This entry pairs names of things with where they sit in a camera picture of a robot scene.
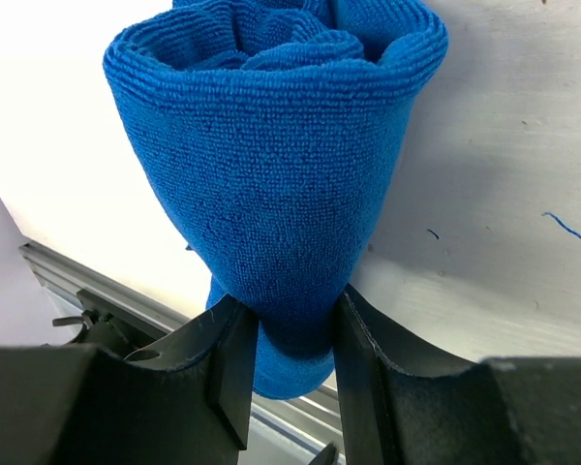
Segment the blue towel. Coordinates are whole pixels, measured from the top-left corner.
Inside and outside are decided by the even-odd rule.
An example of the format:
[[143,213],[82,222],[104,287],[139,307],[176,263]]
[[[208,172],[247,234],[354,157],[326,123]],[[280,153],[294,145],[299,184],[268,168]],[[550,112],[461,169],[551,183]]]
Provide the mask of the blue towel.
[[211,272],[208,304],[230,295],[259,318],[257,394],[331,374],[334,303],[447,48],[419,1],[176,1],[107,46],[130,144]]

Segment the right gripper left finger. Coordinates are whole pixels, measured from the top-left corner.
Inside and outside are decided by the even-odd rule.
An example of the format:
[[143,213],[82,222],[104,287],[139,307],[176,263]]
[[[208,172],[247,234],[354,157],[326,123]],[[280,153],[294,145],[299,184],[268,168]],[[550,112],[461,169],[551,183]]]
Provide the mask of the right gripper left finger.
[[184,450],[248,445],[258,319],[225,296],[211,309],[125,358],[152,373],[149,399]]

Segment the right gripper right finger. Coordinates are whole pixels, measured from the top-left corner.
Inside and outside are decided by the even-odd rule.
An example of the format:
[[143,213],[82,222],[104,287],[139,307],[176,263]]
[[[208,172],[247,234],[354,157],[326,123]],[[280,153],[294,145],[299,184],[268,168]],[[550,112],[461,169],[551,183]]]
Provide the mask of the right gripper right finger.
[[491,464],[491,360],[427,342],[346,287],[334,311],[337,391],[349,464]]

